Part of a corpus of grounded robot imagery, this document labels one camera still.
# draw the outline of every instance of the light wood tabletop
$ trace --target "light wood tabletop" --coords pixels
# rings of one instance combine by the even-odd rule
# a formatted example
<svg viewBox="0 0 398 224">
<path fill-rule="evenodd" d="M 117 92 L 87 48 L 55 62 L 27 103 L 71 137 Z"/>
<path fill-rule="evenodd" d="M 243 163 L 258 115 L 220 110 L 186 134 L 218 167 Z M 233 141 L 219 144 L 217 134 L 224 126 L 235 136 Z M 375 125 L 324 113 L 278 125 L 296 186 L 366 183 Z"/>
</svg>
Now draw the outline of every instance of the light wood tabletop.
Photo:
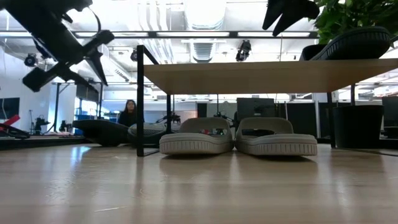
<svg viewBox="0 0 398 224">
<path fill-rule="evenodd" d="M 398 68 L 398 58 L 145 65 L 168 94 L 326 93 Z"/>
<path fill-rule="evenodd" d="M 1 223 L 398 223 L 398 157 L 0 151 Z"/>
</svg>

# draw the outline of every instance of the exposed duct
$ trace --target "exposed duct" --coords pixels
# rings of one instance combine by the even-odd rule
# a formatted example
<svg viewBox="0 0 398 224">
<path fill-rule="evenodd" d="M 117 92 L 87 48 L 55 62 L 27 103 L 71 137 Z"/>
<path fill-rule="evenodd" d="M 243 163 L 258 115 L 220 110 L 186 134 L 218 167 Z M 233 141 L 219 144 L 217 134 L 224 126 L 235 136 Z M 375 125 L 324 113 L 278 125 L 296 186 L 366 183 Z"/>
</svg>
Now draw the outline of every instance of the exposed duct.
<svg viewBox="0 0 398 224">
<path fill-rule="evenodd" d="M 125 82 L 136 81 L 136 79 L 133 79 L 132 75 L 130 75 L 129 72 L 125 71 L 122 66 L 120 66 L 117 62 L 111 59 L 108 46 L 102 45 L 99 48 L 99 51 L 104 54 L 101 57 L 101 62 L 103 63 L 106 77 L 117 76 L 122 78 Z"/>
<path fill-rule="evenodd" d="M 184 5 L 187 30 L 221 30 L 223 28 L 226 0 L 186 0 Z M 216 48 L 216 43 L 190 44 L 191 55 L 198 63 L 210 62 Z"/>
</svg>

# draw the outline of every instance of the ceiling light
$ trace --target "ceiling light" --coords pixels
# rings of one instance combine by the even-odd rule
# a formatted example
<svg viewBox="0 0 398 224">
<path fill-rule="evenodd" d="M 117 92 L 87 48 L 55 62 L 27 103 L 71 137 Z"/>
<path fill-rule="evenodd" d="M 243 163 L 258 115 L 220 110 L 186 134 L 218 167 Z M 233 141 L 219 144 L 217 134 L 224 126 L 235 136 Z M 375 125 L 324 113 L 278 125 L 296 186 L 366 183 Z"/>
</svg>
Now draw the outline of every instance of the ceiling light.
<svg viewBox="0 0 398 224">
<path fill-rule="evenodd" d="M 272 37 L 272 32 L 238 32 L 238 37 Z"/>
<path fill-rule="evenodd" d="M 309 32 L 283 32 L 278 37 L 308 37 L 309 35 Z"/>
<path fill-rule="evenodd" d="M 9 31 L 5 31 L 5 32 L 0 32 L 0 38 L 24 38 L 24 37 L 28 37 L 31 38 L 31 34 L 25 31 L 16 31 L 16 32 L 9 32 Z"/>
<path fill-rule="evenodd" d="M 283 32 L 278 37 L 308 37 L 309 32 Z M 238 32 L 238 37 L 273 37 L 272 32 Z"/>
<path fill-rule="evenodd" d="M 77 38 L 92 37 L 96 32 L 75 32 Z M 115 38 L 125 38 L 125 37 L 148 37 L 147 32 L 113 32 Z"/>
<path fill-rule="evenodd" d="M 158 32 L 158 37 L 228 37 L 229 32 L 212 31 L 185 31 L 185 32 Z"/>
<path fill-rule="evenodd" d="M 226 40 L 206 40 L 206 39 L 190 39 L 190 40 L 181 40 L 183 44 L 225 44 Z"/>
</svg>

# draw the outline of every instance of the green leaves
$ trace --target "green leaves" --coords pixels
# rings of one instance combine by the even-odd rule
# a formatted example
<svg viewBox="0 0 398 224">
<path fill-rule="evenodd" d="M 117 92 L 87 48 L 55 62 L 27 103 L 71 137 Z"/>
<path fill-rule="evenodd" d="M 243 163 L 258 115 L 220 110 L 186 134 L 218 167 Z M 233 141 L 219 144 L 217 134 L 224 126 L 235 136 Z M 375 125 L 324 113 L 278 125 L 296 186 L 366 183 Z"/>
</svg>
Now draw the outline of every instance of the green leaves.
<svg viewBox="0 0 398 224">
<path fill-rule="evenodd" d="M 346 0 L 346 6 L 351 7 L 353 5 L 353 0 Z"/>
<path fill-rule="evenodd" d="M 352 28 L 383 26 L 398 34 L 398 0 L 314 0 L 323 11 L 314 25 L 318 29 L 320 44 L 327 44 Z"/>
</svg>

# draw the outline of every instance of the black metal arm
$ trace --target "black metal arm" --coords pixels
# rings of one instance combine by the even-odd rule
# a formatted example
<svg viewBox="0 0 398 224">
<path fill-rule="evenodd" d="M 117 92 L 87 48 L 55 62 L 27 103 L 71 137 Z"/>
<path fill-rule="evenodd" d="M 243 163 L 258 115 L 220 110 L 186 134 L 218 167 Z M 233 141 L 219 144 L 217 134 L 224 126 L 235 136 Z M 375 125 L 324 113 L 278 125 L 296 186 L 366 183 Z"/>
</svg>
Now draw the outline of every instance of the black metal arm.
<svg viewBox="0 0 398 224">
<path fill-rule="evenodd" d="M 7 10 L 31 33 L 37 50 L 44 58 L 53 58 L 58 62 L 49 71 L 35 68 L 26 75 L 23 83 L 32 91 L 40 91 L 57 76 L 65 81 L 74 80 L 91 88 L 83 77 L 70 70 L 72 65 L 83 60 L 90 64 L 101 82 L 108 85 L 100 62 L 102 53 L 98 51 L 98 47 L 110 43 L 114 35 L 108 30 L 102 30 L 86 45 L 81 45 L 62 23 L 63 19 L 73 22 L 67 11 L 82 11 L 92 3 L 92 0 L 11 0 L 0 6 L 0 9 L 3 7 Z"/>
</svg>

